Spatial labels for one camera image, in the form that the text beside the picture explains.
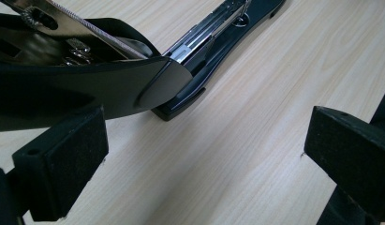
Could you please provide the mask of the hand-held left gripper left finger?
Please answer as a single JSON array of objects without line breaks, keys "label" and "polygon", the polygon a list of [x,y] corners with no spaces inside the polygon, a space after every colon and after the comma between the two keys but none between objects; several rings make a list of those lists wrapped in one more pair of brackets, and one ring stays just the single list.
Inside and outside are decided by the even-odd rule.
[{"label": "hand-held left gripper left finger", "polygon": [[18,208],[35,221],[66,217],[108,153],[102,107],[66,117],[12,155]]}]

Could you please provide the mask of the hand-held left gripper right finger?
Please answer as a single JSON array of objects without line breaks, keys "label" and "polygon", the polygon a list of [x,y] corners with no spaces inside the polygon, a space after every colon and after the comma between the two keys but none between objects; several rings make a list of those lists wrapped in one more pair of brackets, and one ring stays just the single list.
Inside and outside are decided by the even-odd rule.
[{"label": "hand-held left gripper right finger", "polygon": [[385,222],[385,130],[316,106],[304,152],[366,213]]}]

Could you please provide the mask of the black stapler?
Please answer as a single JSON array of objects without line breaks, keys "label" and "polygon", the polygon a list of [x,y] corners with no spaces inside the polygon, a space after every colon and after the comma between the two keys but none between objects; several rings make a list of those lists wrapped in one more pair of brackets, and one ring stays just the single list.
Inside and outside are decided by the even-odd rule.
[{"label": "black stapler", "polygon": [[108,119],[169,121],[205,90],[235,45],[286,0],[224,0],[165,52],[113,18],[84,20],[52,0],[0,0],[0,131],[46,128],[103,106]]}]

